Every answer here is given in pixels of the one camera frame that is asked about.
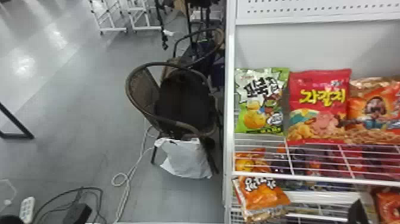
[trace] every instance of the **white cable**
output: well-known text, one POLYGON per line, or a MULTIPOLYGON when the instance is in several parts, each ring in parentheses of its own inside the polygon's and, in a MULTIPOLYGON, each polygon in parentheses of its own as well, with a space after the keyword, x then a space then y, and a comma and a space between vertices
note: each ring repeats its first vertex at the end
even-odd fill
POLYGON ((1 179, 0 182, 6 183, 14 192, 11 198, 5 199, 3 201, 4 205, 0 208, 0 212, 2 212, 7 206, 10 206, 13 203, 15 196, 17 196, 17 189, 13 186, 9 179, 1 179))
POLYGON ((116 174, 116 175, 112 178, 112 180, 111 180, 111 184, 112 184, 113 186, 122 186, 122 185, 125 184, 124 192, 122 193, 122 197, 121 197, 120 203, 119 203, 118 208, 117 208, 117 211, 116 211, 116 213, 115 213, 115 221, 114 221, 114 223, 119 222, 120 219, 121 219, 121 217, 122 217, 122 214, 124 213, 124 209, 125 209, 127 200, 128 200, 128 198, 129 198, 129 193, 130 193, 130 181, 131 181, 132 177, 135 175, 136 169, 138 168, 138 164, 139 164, 140 161, 142 160, 143 156, 144 156, 148 151, 150 151, 150 150, 152 149, 152 147, 151 147, 151 148, 148 148, 148 149, 144 150, 145 144, 146 144, 146 137, 147 137, 147 136, 154 137, 154 136, 152 136, 152 135, 149 135, 149 131, 150 131, 150 129, 151 129, 152 127, 153 127, 153 126, 148 127, 147 130, 145 131, 145 133, 143 134, 142 148, 140 149, 140 156, 139 156, 138 160, 136 161, 135 165, 133 165, 133 166, 129 169, 129 171, 128 171, 127 173, 118 173, 118 174, 116 174), (121 182, 116 183, 115 180, 116 180, 117 178, 119 178, 119 177, 121 177, 122 180, 121 180, 121 182))

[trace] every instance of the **dark brown wicker chair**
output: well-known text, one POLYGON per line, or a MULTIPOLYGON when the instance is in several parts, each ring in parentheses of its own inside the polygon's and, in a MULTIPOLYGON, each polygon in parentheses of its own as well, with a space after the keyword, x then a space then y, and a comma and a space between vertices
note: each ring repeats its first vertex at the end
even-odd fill
MULTIPOLYGON (((161 137, 170 137, 171 136, 161 129, 160 122, 168 123, 170 125, 177 126, 181 129, 187 130, 187 134, 183 135, 182 139, 190 139, 190 138, 199 138, 204 139, 212 135, 217 129, 218 118, 210 119, 210 123, 204 130, 198 130, 192 125, 187 123, 166 119, 165 117, 160 117, 155 114, 154 107, 155 103, 160 94, 160 87, 157 82, 154 80, 153 75, 150 73, 148 67, 152 66, 164 66, 164 67, 173 67, 175 69, 186 70, 188 72, 193 73, 193 75, 199 76, 204 83, 207 83, 207 79, 203 74, 198 71, 191 70, 179 66, 177 64, 165 63, 165 62, 153 62, 141 65, 134 69, 126 79, 125 91, 128 96, 130 102, 146 117, 146 119, 156 128, 160 134, 158 138, 161 137)), ((153 155, 151 157, 151 163, 154 164, 154 158, 157 153, 157 148, 154 147, 153 155)), ((208 150, 206 150, 207 159, 210 164, 211 169, 214 172, 218 172, 214 159, 211 157, 211 154, 208 150)))

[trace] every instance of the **gray floor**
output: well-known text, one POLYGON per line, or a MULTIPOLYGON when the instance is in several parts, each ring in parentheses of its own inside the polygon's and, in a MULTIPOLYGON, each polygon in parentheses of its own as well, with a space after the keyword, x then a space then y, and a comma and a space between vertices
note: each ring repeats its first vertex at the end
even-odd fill
MULTIPOLYGON (((177 17, 167 27, 185 30, 185 18, 177 17)), ((3 4, 0 101, 36 139, 0 139, 0 179, 9 179, 18 190, 14 204, 1 214, 18 214, 20 201, 28 196, 36 198, 38 208, 68 189, 98 186, 105 192, 101 213, 108 223, 114 220, 123 189, 111 186, 111 178, 127 172, 138 159, 148 125, 126 98, 124 80, 136 66, 171 56, 173 39, 168 51, 160 40, 152 31, 99 36, 85 0, 3 4)), ((158 79, 160 71, 154 73, 158 79)), ((0 126, 15 130, 4 117, 0 126)), ((223 222, 221 175, 178 178, 151 165, 149 156, 132 180, 123 221, 223 222)), ((160 154, 157 163, 162 160, 160 154)), ((93 199, 87 201, 94 206, 93 199)), ((52 214, 45 223, 61 223, 62 216, 52 214)))

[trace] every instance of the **white plastic bag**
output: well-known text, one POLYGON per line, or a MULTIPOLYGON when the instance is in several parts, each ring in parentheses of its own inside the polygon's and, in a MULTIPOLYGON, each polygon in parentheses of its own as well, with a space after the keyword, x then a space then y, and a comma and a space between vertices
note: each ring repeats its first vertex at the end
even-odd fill
POLYGON ((167 158, 160 166, 171 174, 195 179, 213 175, 198 138, 191 141, 160 138, 154 145, 167 153, 167 158))

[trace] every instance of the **red snack bag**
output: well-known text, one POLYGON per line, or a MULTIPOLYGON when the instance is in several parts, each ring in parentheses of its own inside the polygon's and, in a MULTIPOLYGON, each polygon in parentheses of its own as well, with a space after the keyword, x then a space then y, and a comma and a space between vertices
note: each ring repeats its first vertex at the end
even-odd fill
POLYGON ((400 223, 400 195, 394 192, 378 193, 377 203, 383 224, 400 223))
POLYGON ((289 145, 343 142, 350 74, 351 69, 290 74, 289 145))

